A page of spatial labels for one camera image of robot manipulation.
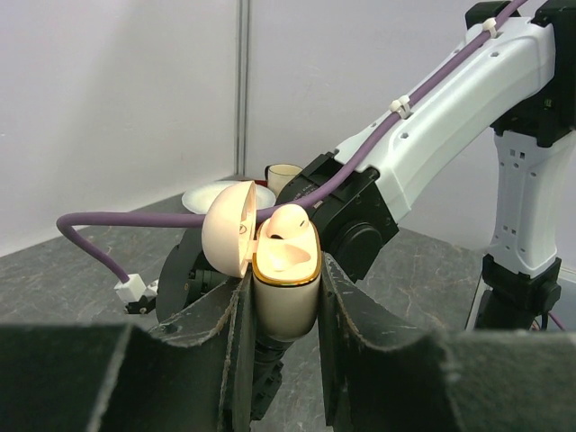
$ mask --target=white wall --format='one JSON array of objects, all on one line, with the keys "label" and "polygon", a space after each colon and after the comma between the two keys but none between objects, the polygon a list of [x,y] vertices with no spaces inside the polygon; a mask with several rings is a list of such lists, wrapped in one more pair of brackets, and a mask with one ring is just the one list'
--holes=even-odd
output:
[{"label": "white wall", "polygon": [[[441,62],[478,0],[253,0],[247,173],[275,162],[306,166],[385,113]],[[532,15],[544,1],[521,10]],[[491,131],[421,195],[402,226],[466,248],[485,248],[495,221],[498,166]],[[558,245],[576,267],[576,157]]]},{"label": "white wall", "polygon": [[236,2],[0,2],[0,256],[234,171]]}]

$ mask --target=open container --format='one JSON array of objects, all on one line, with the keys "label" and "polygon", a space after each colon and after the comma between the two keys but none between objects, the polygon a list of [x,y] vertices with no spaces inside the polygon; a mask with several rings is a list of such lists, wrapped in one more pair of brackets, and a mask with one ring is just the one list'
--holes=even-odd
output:
[{"label": "open container", "polygon": [[314,325],[322,254],[316,227],[307,216],[306,225],[301,221],[302,209],[294,213],[299,219],[285,219],[305,227],[297,236],[276,238],[268,232],[270,221],[281,210],[256,233],[256,184],[234,184],[218,195],[206,213],[202,249],[209,263],[225,275],[242,278],[252,264],[258,325],[271,338],[285,342],[301,338]]}]

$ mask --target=plate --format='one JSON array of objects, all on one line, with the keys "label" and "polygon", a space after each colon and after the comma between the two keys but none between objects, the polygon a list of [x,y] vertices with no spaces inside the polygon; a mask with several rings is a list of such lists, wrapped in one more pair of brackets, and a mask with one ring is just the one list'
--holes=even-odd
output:
[{"label": "plate", "polygon": [[[216,197],[229,186],[240,181],[222,180],[196,187],[182,195],[182,205],[195,214],[206,214]],[[276,202],[274,192],[260,184],[256,185],[256,207],[262,210],[272,207]]]}]

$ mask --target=gray marble floor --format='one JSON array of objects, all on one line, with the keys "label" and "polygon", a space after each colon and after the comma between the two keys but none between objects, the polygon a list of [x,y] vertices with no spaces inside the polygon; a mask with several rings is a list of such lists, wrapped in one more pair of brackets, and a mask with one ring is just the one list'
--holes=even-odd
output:
[{"label": "gray marble floor", "polygon": [[[184,212],[175,197],[144,212]],[[146,282],[158,278],[180,229],[84,229],[96,245]],[[478,283],[482,255],[403,230],[381,252],[358,286],[389,311],[426,329],[462,329]],[[0,258],[0,322],[71,323],[131,320],[145,329],[157,321],[127,316],[116,281],[104,267],[63,238]],[[325,427],[316,331],[285,356],[283,387],[254,431],[322,431]]]}]

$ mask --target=mug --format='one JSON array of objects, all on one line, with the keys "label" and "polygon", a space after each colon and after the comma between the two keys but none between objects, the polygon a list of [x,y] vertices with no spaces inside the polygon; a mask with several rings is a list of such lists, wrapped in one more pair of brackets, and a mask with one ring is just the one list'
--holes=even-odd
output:
[{"label": "mug", "polygon": [[265,168],[265,179],[268,182],[268,189],[274,192],[276,198],[280,192],[295,178],[302,168],[296,165],[271,165]]}]

